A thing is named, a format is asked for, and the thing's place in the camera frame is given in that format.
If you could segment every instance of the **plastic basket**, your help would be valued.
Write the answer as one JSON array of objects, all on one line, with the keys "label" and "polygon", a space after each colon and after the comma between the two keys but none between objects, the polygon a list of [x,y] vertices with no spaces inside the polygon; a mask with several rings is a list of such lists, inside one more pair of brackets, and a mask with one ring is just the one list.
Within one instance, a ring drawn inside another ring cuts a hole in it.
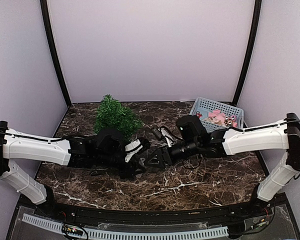
[{"label": "plastic basket", "polygon": [[208,133],[217,129],[226,129],[225,126],[220,126],[211,122],[204,121],[208,117],[208,113],[212,113],[213,110],[219,109],[226,116],[236,115],[236,122],[238,128],[244,127],[244,111],[241,108],[230,106],[218,101],[212,101],[203,97],[198,97],[190,111],[190,115],[196,115],[198,112],[202,115],[200,117],[201,123],[205,127]]}]

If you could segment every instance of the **green foliage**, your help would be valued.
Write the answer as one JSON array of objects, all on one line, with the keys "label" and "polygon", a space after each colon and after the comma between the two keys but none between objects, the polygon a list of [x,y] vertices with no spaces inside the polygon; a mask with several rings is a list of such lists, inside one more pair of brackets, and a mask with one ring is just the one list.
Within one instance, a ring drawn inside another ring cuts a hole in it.
[{"label": "green foliage", "polygon": [[126,140],[130,140],[132,135],[143,126],[143,122],[128,107],[111,95],[105,95],[96,111],[96,123],[94,132],[97,134],[101,129],[113,128],[120,131]]}]

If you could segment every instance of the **white wall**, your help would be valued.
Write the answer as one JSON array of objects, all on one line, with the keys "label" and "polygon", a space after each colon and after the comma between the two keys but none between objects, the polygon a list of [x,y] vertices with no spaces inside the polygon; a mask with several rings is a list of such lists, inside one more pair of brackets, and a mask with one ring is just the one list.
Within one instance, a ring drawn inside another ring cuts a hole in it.
[{"label": "white wall", "polygon": [[[51,60],[39,0],[0,1],[0,120],[52,136],[67,107]],[[34,176],[39,162],[19,160]],[[0,240],[19,195],[0,180]]]},{"label": "white wall", "polygon": [[232,101],[254,0],[50,0],[72,102]]},{"label": "white wall", "polygon": [[[239,101],[249,126],[271,123],[295,112],[300,118],[300,0],[262,2],[246,83]],[[264,151],[272,169],[282,151]],[[300,228],[300,178],[284,191]]]}]

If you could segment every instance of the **robotic arm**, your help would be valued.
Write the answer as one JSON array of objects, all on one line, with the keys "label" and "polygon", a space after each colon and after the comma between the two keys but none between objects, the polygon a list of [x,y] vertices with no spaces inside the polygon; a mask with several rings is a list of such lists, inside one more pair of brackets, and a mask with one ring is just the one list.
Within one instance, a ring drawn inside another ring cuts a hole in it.
[{"label": "robotic arm", "polygon": [[248,151],[286,150],[271,174],[256,186],[250,211],[267,205],[282,187],[300,173],[300,120],[294,113],[268,125],[244,129],[230,127],[211,133],[207,133],[197,116],[181,117],[176,126],[183,141],[171,147],[158,148],[146,159],[146,166],[165,168],[196,154],[205,158],[220,158]]},{"label": "robotic arm", "polygon": [[73,168],[101,164],[118,168],[120,177],[125,179],[145,171],[135,154],[149,146],[144,138],[127,144],[119,131],[110,128],[94,136],[49,138],[18,132],[8,128],[6,121],[0,121],[0,179],[36,205],[53,203],[53,191],[36,182],[10,159],[47,161]]}]

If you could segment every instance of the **brown marble surface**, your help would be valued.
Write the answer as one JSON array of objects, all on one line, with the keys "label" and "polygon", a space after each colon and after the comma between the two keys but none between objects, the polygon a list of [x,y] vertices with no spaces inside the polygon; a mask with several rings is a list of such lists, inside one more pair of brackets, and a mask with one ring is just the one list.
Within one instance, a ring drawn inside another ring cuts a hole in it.
[{"label": "brown marble surface", "polygon": [[[163,145],[150,128],[165,125],[179,136],[175,122],[190,112],[193,103],[128,102],[123,105],[133,109],[144,122],[134,137],[146,137],[150,141],[152,147],[141,156],[145,158]],[[97,108],[98,103],[74,104],[56,136],[94,134]],[[197,157],[189,161],[186,166],[198,163]],[[246,202],[254,186],[265,178],[253,152],[205,159],[195,170],[184,168],[182,162],[166,171],[148,167],[146,173],[134,180],[120,180],[115,169],[103,169],[103,175],[90,176],[93,169],[44,162],[36,180],[51,187],[59,203],[111,210],[171,211]]]}]

